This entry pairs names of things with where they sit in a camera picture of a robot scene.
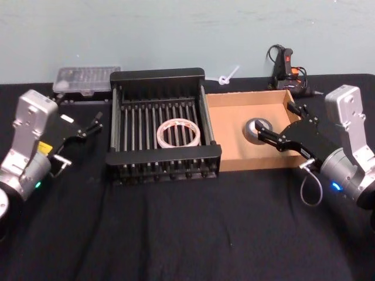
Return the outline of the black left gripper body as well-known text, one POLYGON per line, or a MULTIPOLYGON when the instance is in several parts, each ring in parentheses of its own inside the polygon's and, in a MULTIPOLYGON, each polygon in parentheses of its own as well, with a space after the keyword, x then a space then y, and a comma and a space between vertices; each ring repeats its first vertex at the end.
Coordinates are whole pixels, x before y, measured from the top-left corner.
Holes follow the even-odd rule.
POLYGON ((71 165, 71 160, 61 156, 64 148, 73 143, 84 142, 86 138, 79 138, 77 131, 83 129, 73 118, 58 114, 40 139, 40 153, 47 157, 51 164, 49 174, 59 176, 62 171, 71 165))

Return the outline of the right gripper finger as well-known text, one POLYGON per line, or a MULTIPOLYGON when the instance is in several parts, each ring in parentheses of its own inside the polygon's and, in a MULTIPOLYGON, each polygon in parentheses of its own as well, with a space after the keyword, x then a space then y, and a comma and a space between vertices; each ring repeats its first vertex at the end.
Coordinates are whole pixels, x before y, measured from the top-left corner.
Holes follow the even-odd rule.
POLYGON ((286 151, 284 140, 280 134, 267 129, 260 121, 255 121, 258 140, 276 148, 279 152, 286 151))
POLYGON ((309 118, 310 114, 306 104, 303 105, 296 105, 296 103, 292 101, 287 102, 287 110, 292 114, 300 117, 301 119, 309 118))

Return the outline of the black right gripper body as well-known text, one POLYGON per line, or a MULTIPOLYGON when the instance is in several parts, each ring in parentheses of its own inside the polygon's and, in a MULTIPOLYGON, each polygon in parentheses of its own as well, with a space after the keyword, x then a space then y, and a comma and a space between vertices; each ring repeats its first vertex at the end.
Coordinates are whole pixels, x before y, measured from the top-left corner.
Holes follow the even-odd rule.
POLYGON ((333 143, 318 131, 318 125, 308 118, 293 122, 287 126, 278 137, 278 150, 284 152, 293 150, 300 153, 305 159, 315 159, 314 165, 317 172, 325 160, 336 150, 339 145, 333 143))

